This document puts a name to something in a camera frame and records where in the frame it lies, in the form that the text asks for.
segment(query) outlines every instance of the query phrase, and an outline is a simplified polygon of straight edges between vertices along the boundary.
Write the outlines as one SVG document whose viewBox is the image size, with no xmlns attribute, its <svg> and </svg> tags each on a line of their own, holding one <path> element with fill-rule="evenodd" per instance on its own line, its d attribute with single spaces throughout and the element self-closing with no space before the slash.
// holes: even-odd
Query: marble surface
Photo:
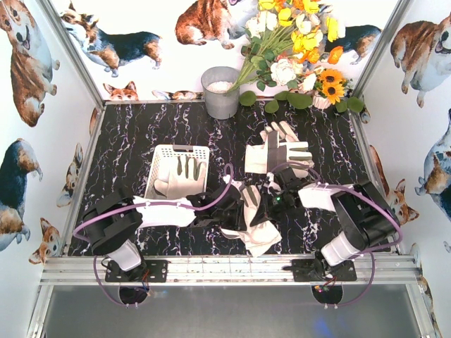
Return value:
<svg viewBox="0 0 451 338">
<path fill-rule="evenodd" d="M 110 194 L 118 184 L 144 196 L 155 146 L 190 144 L 210 148 L 208 188 L 219 187 L 223 167 L 232 163 L 236 180 L 260 182 L 264 176 L 244 173 L 246 144 L 262 144 L 259 132 L 272 121 L 286 120 L 301 141 L 308 141 L 315 169 L 324 182 L 349 184 L 367 178 L 352 124 L 345 116 L 315 108 L 295 110 L 281 105 L 264 113 L 264 102 L 240 107 L 229 120 L 210 118 L 204 103 L 118 104 L 107 106 L 78 215 Z M 334 213 L 297 209 L 277 225 L 282 242 L 268 254 L 309 253 L 340 231 Z M 144 255 L 241 255 L 240 240 L 229 240 L 217 228 L 154 227 L 139 230 L 136 243 Z M 91 256 L 86 242 L 72 238 L 69 256 Z"/>
</svg>

